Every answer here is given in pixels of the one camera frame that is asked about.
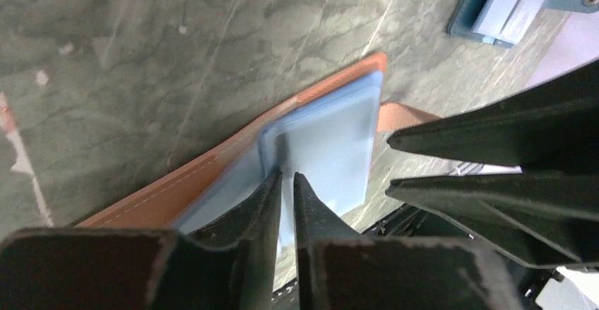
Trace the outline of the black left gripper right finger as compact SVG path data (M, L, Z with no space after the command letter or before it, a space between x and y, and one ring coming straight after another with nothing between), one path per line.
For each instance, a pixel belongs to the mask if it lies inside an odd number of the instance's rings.
M455 237L368 237L293 179L302 309L521 309L504 262Z

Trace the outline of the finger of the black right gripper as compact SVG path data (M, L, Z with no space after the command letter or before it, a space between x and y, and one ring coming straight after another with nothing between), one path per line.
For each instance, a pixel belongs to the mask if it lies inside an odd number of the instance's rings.
M598 176L394 179L386 195L437 215L523 266L598 267Z
M397 130L394 150L568 174L598 173L598 62L486 107Z

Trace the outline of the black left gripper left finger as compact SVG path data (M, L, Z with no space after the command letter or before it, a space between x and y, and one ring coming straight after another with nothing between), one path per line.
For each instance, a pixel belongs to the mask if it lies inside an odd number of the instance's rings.
M2 309L269 309L282 174L218 219L171 229L27 228L1 243Z

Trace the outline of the tan card holder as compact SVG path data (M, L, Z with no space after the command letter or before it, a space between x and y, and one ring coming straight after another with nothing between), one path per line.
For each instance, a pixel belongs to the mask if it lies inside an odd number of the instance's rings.
M295 172L333 212L347 213L365 200L375 136L434 120L414 107L381 101L386 63L379 52L333 73L81 226L192 232L239 205L276 168L283 171L284 240L293 228Z

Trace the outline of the blue card holder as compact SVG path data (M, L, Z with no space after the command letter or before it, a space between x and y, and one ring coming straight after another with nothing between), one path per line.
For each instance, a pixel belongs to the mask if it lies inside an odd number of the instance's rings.
M598 0L459 0L446 33L475 42L511 48L543 10L595 13Z

